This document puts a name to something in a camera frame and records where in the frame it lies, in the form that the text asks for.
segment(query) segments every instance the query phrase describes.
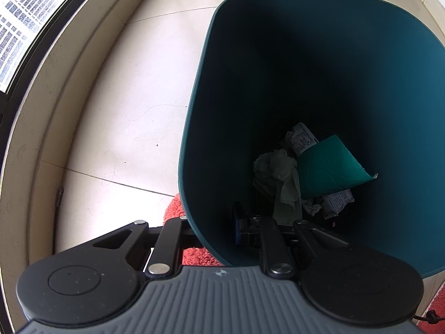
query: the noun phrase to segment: teal trash bin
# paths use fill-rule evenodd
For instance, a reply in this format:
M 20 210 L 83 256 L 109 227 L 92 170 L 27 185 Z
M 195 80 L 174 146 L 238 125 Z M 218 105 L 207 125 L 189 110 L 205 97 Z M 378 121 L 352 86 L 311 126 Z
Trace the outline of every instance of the teal trash bin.
M 190 224 L 226 265 L 231 207 L 255 203 L 252 163 L 296 123 L 337 134 L 379 176 L 353 189 L 348 239 L 445 269 L 445 49 L 381 0 L 225 0 L 211 21 L 186 119 L 179 187 Z

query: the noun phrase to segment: red fluffy mat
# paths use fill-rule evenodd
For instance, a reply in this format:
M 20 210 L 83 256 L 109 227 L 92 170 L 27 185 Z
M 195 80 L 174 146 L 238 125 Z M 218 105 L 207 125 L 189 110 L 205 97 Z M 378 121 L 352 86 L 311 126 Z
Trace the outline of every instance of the red fluffy mat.
M 166 220 L 174 217 L 184 216 L 184 209 L 182 208 L 181 199 L 177 194 L 167 207 L 164 214 L 164 223 Z M 207 249 L 186 249 L 182 256 L 183 265 L 191 266 L 222 266 L 222 264 L 213 257 Z
M 435 310 L 437 315 L 445 317 L 445 284 L 442 285 L 434 296 L 425 313 L 428 310 Z M 426 334 L 445 334 L 445 320 L 437 324 L 428 324 L 425 321 L 419 321 L 417 326 Z

